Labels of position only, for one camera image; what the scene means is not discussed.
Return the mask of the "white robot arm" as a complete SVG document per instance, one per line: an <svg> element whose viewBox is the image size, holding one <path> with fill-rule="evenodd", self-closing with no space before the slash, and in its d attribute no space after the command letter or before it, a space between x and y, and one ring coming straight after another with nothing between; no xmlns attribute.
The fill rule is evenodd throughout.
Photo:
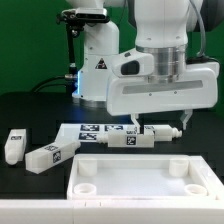
<svg viewBox="0 0 224 224"><path fill-rule="evenodd" d="M195 109L218 98L220 65L205 55L186 59L187 33L214 29L224 20L221 0L66 0L72 21L84 23L84 66L73 99L103 106L113 116L182 110L187 122ZM119 29L106 20L106 8L128 3L135 47L118 52Z"/></svg>

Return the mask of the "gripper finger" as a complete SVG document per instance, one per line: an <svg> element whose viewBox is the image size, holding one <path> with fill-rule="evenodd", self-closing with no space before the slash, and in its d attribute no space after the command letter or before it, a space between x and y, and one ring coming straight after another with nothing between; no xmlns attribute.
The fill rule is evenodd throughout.
<svg viewBox="0 0 224 224"><path fill-rule="evenodd" d="M139 115L138 114L131 114L130 118L131 118L132 123L135 126L137 134L140 134L140 127L141 126L140 126L140 124L138 122Z"/></svg>
<svg viewBox="0 0 224 224"><path fill-rule="evenodd" d="M193 111L192 110L184 110L181 117L180 117L180 120L182 122L182 128L183 129L186 129L187 128L187 123L188 121L190 120L191 116L193 114Z"/></svg>

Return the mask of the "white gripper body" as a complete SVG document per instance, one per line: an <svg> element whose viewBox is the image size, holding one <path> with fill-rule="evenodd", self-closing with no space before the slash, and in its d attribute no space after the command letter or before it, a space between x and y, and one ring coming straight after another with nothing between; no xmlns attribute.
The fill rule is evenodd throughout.
<svg viewBox="0 0 224 224"><path fill-rule="evenodd" d="M118 116L211 108L218 99L219 71L218 62L189 64L171 83L112 76L107 89L107 111Z"/></svg>

